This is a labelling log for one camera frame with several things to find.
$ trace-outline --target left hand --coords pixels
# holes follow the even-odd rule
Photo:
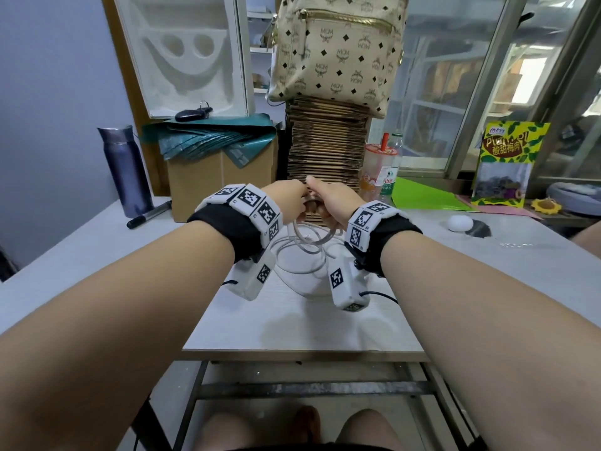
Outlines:
[[[279,180],[262,189],[278,204],[285,225],[298,219],[305,211],[302,197],[308,194],[309,190],[300,180]]]

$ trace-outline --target right hand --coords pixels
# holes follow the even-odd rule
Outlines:
[[[329,228],[342,227],[346,230],[349,219],[365,201],[344,183],[327,183],[312,175],[306,176],[306,185],[323,199],[317,213]]]

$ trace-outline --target black wrist strap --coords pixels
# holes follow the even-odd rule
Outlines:
[[[227,204],[208,204],[194,212],[187,222],[191,221],[204,221],[226,237],[234,247],[234,263],[259,257],[263,252],[259,230],[247,216]]]
[[[384,277],[382,264],[380,263],[382,250],[384,250],[386,242],[401,231],[415,231],[419,234],[423,234],[417,226],[410,222],[410,220],[401,215],[394,215],[380,221],[378,226],[370,233],[370,244],[366,253],[358,251],[348,242],[344,242],[344,246],[355,256],[355,258],[357,258],[358,267],[367,272],[373,272],[380,277]]]

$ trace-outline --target person's left arm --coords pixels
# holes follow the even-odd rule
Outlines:
[[[284,223],[304,210],[300,181],[263,190]],[[3,447],[115,449],[233,262],[231,242],[193,221],[82,280],[2,334]]]

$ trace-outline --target snack package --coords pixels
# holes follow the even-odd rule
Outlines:
[[[550,125],[518,121],[486,125],[472,204],[524,206],[532,165]]]

